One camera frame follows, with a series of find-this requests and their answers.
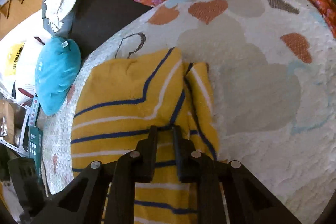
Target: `yellow striped towel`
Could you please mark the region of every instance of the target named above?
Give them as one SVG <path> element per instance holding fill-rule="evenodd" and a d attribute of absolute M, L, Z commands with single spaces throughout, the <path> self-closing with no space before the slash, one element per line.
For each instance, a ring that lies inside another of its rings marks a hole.
<path fill-rule="evenodd" d="M 159 133 L 154 178 L 151 184 L 136 184 L 134 222 L 195 223 L 196 187 L 178 181 L 169 129 L 179 125 L 184 138 L 215 159 L 219 142 L 212 105 L 206 63 L 183 63 L 177 48 L 93 68 L 73 119 L 74 175 L 94 160 L 118 160 L 155 125 Z"/>

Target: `pillowcase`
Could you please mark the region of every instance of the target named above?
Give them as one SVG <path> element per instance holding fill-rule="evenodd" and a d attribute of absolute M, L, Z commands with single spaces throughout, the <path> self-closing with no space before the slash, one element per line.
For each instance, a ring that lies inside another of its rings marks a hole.
<path fill-rule="evenodd" d="M 14 82 L 15 75 L 4 76 L 4 74 L 0 72 L 0 92 L 5 98 L 9 98 L 12 95 Z"/>
<path fill-rule="evenodd" d="M 22 53 L 24 43 L 14 44 L 10 47 L 6 58 L 5 76 L 16 74 L 16 65 Z"/>
<path fill-rule="evenodd" d="M 18 104 L 23 104 L 36 94 L 35 69 L 43 45 L 33 37 L 27 39 L 16 65 L 15 93 Z"/>
<path fill-rule="evenodd" d="M 52 37 L 43 46 L 35 70 L 35 86 L 46 115 L 53 115 L 61 108 L 81 62 L 79 47 L 71 39 Z"/>

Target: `heart pattern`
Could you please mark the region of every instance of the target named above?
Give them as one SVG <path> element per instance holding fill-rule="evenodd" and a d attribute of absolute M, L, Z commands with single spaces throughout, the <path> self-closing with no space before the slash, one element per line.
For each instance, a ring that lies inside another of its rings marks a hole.
<path fill-rule="evenodd" d="M 165 5 L 162 5 L 157 9 L 155 14 L 148 20 L 148 23 L 153 25 L 164 25 L 175 18 L 177 18 L 180 14 L 179 10 L 176 10 L 177 5 L 172 8 L 167 8 Z"/>
<path fill-rule="evenodd" d="M 267 0 L 269 6 L 279 10 L 287 11 L 291 14 L 298 15 L 300 13 L 299 9 L 294 8 L 290 3 L 285 2 L 284 0 Z"/>
<path fill-rule="evenodd" d="M 310 64 L 312 57 L 308 51 L 310 47 L 307 38 L 299 33 L 289 33 L 280 37 L 288 48 L 299 58 L 302 62 Z"/>
<path fill-rule="evenodd" d="M 196 2 L 188 9 L 189 14 L 201 20 L 205 24 L 209 24 L 213 19 L 218 17 L 228 8 L 225 0 L 212 0 L 208 2 Z"/>

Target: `wooden floor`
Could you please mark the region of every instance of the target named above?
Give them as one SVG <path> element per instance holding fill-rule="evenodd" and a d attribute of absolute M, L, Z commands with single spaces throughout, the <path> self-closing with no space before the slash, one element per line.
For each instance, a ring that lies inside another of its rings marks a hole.
<path fill-rule="evenodd" d="M 16 25 L 21 23 L 27 17 L 41 9 L 42 0 L 12 0 L 9 7 L 8 19 L 0 13 L 0 40 L 8 34 Z"/>

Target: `cardboard box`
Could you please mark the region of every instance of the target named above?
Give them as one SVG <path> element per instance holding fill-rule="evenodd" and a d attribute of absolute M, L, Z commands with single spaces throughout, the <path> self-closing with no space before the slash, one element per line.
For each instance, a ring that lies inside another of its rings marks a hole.
<path fill-rule="evenodd" d="M 14 142 L 14 133 L 15 133 L 14 113 L 15 113 L 15 110 L 8 101 L 0 100 L 0 118 L 2 119 L 2 117 L 5 116 L 6 124 L 7 124 L 7 136 L 4 137 L 4 140 L 11 144 L 15 144 Z"/>

